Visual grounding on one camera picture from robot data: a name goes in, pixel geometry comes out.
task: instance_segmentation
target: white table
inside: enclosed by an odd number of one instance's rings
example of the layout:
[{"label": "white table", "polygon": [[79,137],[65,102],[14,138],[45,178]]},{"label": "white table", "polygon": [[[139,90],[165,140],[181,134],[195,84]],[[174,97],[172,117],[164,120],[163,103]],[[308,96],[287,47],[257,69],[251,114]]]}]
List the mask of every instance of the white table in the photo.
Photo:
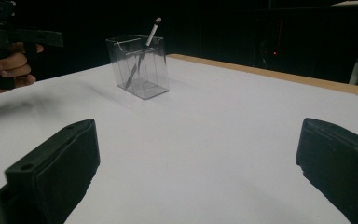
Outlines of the white table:
[{"label": "white table", "polygon": [[349,223],[295,158],[304,118],[358,134],[358,87],[181,55],[167,65],[170,91],[146,101],[110,64],[0,94],[0,188],[9,165],[95,119],[101,166],[66,223]]}]

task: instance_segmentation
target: white pen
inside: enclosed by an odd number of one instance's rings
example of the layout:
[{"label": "white pen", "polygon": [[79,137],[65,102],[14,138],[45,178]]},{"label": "white pen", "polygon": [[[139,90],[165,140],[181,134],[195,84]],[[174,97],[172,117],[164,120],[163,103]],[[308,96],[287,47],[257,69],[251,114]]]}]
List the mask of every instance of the white pen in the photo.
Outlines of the white pen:
[{"label": "white pen", "polygon": [[155,24],[153,25],[152,32],[150,32],[149,38],[147,39],[147,42],[146,42],[146,45],[147,45],[147,46],[150,45],[150,42],[152,41],[153,36],[154,36],[154,33],[156,32],[156,30],[157,30],[158,25],[159,25],[160,22],[161,22],[161,18],[158,17],[158,18],[156,19],[156,21],[155,21]]}]

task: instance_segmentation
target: black tool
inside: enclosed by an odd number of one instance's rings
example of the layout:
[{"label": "black tool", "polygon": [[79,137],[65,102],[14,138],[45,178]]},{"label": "black tool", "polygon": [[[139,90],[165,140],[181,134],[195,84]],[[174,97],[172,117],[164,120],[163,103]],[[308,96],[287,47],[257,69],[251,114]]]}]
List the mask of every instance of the black tool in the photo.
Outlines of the black tool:
[{"label": "black tool", "polygon": [[358,224],[358,134],[327,121],[304,119],[296,164],[352,224]]},{"label": "black tool", "polygon": [[0,224],[62,224],[100,165],[93,119],[61,129],[5,170]]},{"label": "black tool", "polygon": [[[62,33],[42,31],[34,28],[18,29],[7,22],[14,16],[15,2],[0,1],[0,59],[9,56],[8,47],[12,43],[22,42],[28,59],[36,58],[36,45],[51,45],[62,47]],[[0,89],[11,90],[15,88],[13,77],[0,76]]]}]

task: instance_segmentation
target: transparent cup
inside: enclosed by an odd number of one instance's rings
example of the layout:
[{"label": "transparent cup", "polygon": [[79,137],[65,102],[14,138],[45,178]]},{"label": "transparent cup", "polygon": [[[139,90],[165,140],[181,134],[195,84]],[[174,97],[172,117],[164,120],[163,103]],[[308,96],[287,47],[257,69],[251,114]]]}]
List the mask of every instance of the transparent cup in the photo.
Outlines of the transparent cup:
[{"label": "transparent cup", "polygon": [[107,38],[106,44],[117,85],[142,99],[169,91],[164,38],[123,35]]}]

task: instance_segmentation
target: finger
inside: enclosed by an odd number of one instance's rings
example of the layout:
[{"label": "finger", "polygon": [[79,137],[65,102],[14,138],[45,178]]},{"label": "finger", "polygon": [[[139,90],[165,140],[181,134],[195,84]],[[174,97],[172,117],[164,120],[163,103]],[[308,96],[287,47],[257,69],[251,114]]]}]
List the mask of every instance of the finger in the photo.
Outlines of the finger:
[{"label": "finger", "polygon": [[29,64],[26,64],[19,68],[0,71],[0,75],[2,77],[20,77],[20,76],[28,75],[30,74],[30,72],[31,72],[31,66]]},{"label": "finger", "polygon": [[27,57],[21,53],[14,53],[7,58],[0,60],[0,71],[22,67],[25,64],[27,64]]},{"label": "finger", "polygon": [[15,77],[14,82],[15,82],[16,88],[20,88],[20,87],[25,87],[25,86],[31,86],[32,84],[34,84],[36,82],[36,78],[33,75],[29,74],[29,75],[23,76],[23,77]]},{"label": "finger", "polygon": [[[35,44],[35,46],[36,46],[36,52],[37,53],[40,53],[40,52],[42,52],[44,50],[42,45]],[[14,43],[9,47],[9,51],[12,52],[12,53],[15,53],[15,52],[25,53],[24,44],[22,42]]]}]

